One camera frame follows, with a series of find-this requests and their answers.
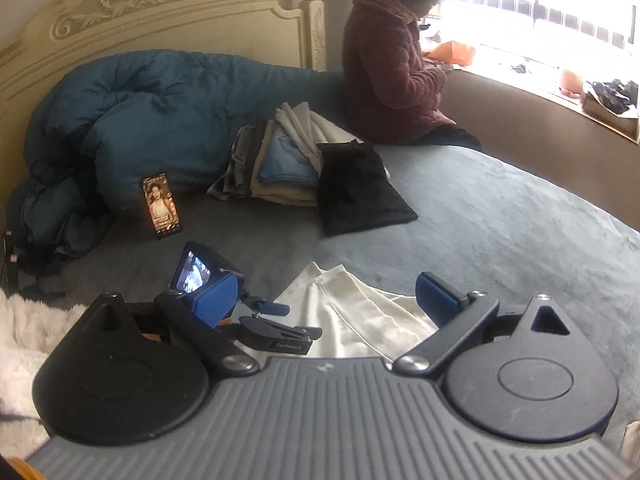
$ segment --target bedpost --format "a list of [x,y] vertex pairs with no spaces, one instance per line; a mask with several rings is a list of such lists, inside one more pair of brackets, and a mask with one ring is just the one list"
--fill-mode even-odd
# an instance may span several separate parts
[[324,2],[303,0],[300,8],[305,13],[306,66],[314,70],[326,70],[326,47],[324,43]]

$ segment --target carved wooden headboard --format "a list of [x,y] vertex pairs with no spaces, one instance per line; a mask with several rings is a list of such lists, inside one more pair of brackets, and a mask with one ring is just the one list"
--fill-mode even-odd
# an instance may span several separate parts
[[325,69],[324,5],[303,0],[56,0],[0,50],[0,209],[27,175],[24,134],[38,102],[74,67],[152,48],[238,54]]

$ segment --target folded clothes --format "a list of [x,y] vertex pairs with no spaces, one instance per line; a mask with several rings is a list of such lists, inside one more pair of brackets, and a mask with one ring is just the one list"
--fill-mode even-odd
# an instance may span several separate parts
[[276,123],[267,153],[258,171],[258,179],[264,184],[284,183],[317,189],[320,176],[286,133],[282,124]]
[[283,205],[315,207],[318,202],[316,201],[316,194],[313,190],[283,182],[264,184],[258,179],[258,172],[269,149],[275,125],[276,122],[273,120],[267,122],[264,139],[262,140],[258,156],[255,159],[254,171],[251,178],[251,196]]
[[276,110],[275,119],[309,160],[317,174],[322,171],[322,156],[318,144],[357,140],[349,132],[312,112],[308,103],[300,103],[295,108],[283,103],[282,108]]
[[[290,314],[264,317],[322,328],[306,357],[379,356],[391,362],[437,330],[415,298],[366,285],[343,266],[322,270],[309,264],[276,302],[288,304]],[[261,364],[276,355],[239,346]]]
[[332,236],[417,220],[418,215],[391,186],[380,156],[370,144],[319,144],[324,167],[318,210],[324,233]]
[[231,147],[231,158],[225,173],[207,190],[218,200],[234,200],[251,196],[251,177],[255,159],[262,145],[266,122],[243,126]]

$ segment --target stack of folded clothes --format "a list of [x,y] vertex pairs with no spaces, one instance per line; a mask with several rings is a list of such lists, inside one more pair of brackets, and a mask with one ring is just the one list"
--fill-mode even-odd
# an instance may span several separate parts
[[284,103],[273,120],[238,131],[226,173],[209,188],[220,200],[249,196],[284,205],[311,206],[322,172],[318,144],[357,140],[304,102]]
[[311,111],[308,103],[284,103],[266,125],[241,128],[226,173],[208,193],[221,200],[251,196],[317,207],[329,236],[418,218],[391,186],[373,146]]

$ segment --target beige folded cloth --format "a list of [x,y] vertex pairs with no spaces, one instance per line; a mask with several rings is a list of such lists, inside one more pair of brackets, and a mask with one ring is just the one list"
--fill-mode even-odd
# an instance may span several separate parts
[[267,122],[264,138],[262,139],[260,151],[255,159],[254,171],[251,175],[251,196],[284,205],[318,206],[315,192],[309,189],[292,186],[291,184],[263,184],[258,179],[258,172],[260,171],[264,157],[267,155],[275,124],[273,120]]

